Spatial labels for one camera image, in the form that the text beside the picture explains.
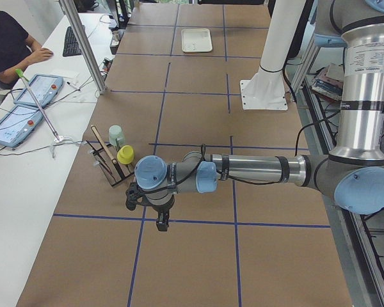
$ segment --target person's hand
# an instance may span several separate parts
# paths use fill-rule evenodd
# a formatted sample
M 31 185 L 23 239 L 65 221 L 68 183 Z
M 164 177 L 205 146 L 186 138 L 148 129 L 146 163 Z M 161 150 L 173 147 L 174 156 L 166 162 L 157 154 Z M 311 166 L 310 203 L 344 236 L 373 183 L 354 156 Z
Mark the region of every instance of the person's hand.
M 29 61 L 29 64 L 34 64 L 47 61 L 52 55 L 53 53 L 50 49 L 41 48 L 31 53 L 26 59 Z

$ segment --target silver cylinder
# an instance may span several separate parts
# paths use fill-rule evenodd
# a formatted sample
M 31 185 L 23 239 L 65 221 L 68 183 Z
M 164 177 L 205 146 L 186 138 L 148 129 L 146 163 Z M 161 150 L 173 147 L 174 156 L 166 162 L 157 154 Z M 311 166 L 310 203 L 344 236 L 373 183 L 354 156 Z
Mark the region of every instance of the silver cylinder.
M 77 38 L 79 47 L 83 52 L 84 60 L 91 73 L 94 83 L 100 94 L 105 93 L 106 85 L 104 78 L 101 76 L 99 66 L 95 60 L 94 53 L 92 52 L 90 42 L 87 39 L 85 31 L 82 27 L 81 20 L 78 15 L 76 5 L 73 0 L 60 0 L 60 6 L 64 14 L 70 22 L 72 31 Z
M 384 121 L 384 23 L 345 32 L 346 73 L 337 146 L 332 157 L 384 161 L 380 136 Z
M 282 177 L 282 165 L 276 157 L 253 157 L 246 155 L 229 155 L 229 176 L 243 180 L 260 182 L 279 182 Z M 306 179 L 306 162 L 304 157 L 287 158 L 289 179 L 296 185 L 302 185 Z M 218 171 L 222 170 L 222 155 L 212 155 Z

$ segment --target black shirt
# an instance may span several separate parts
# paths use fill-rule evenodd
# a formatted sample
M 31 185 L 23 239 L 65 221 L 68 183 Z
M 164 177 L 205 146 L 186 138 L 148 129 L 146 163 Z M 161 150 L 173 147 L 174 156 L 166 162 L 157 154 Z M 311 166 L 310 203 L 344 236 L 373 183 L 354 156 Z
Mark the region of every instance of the black shirt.
M 27 37 L 28 32 L 13 17 L 0 11 L 0 72 L 31 54 L 26 46 Z

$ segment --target person's arm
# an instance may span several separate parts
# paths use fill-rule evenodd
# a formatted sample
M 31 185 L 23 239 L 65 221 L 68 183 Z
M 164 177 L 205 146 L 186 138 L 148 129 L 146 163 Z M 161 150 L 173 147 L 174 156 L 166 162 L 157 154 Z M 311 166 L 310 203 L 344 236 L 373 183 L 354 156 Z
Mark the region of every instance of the person's arm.
M 42 48 L 42 45 L 37 42 L 36 39 L 31 35 L 28 35 L 26 38 L 26 45 L 30 47 L 31 51 L 33 52 Z
M 52 57 L 52 51 L 51 50 L 49 50 L 47 48 L 41 48 L 41 45 L 37 41 L 35 41 L 35 42 L 39 45 L 37 50 L 34 50 L 32 54 L 30 54 L 28 57 L 26 57 L 20 63 L 0 72 L 0 81 L 1 82 L 9 84 L 9 83 L 13 82 L 14 80 L 17 80 L 18 75 L 15 72 L 15 70 L 17 68 L 21 69 L 22 71 L 25 71 L 25 69 L 28 66 L 30 66 L 31 64 L 46 61 Z M 32 42 L 32 48 L 31 48 L 32 50 L 33 50 L 33 47 L 37 47 L 37 46 L 34 46 L 34 44 L 35 43 Z

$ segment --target white table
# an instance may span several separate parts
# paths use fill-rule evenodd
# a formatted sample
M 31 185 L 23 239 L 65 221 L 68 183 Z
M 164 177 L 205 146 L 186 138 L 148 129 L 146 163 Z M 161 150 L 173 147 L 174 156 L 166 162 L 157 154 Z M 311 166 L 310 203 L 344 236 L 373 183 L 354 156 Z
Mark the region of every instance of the white table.
M 104 58 L 113 57 L 109 50 L 111 31 L 107 24 L 99 22 L 101 16 L 80 14 L 87 35 L 97 27 L 89 41 L 98 63 Z M 78 86 L 89 78 L 90 73 L 83 56 L 62 56 L 67 26 L 68 20 L 63 17 L 44 44 L 44 47 L 54 51 L 54 56 L 49 61 L 30 66 L 24 74 L 27 78 L 37 73 L 52 74 L 56 69 L 79 73 L 76 80 Z M 19 81 L 14 88 L 21 87 Z M 58 98 L 72 90 L 65 84 Z M 46 109 L 58 133 L 80 141 L 97 96 L 96 86 L 92 82 L 81 92 Z M 7 110 L 13 107 L 10 95 L 1 107 Z M 0 110 L 0 118 L 5 113 Z M 43 120 L 15 151 L 6 148 L 0 154 L 34 150 L 50 145 L 53 139 L 54 136 Z M 51 157 L 49 149 L 0 157 L 0 307 L 15 306 L 21 295 L 77 151 L 76 145 L 66 145 L 56 148 L 55 159 Z

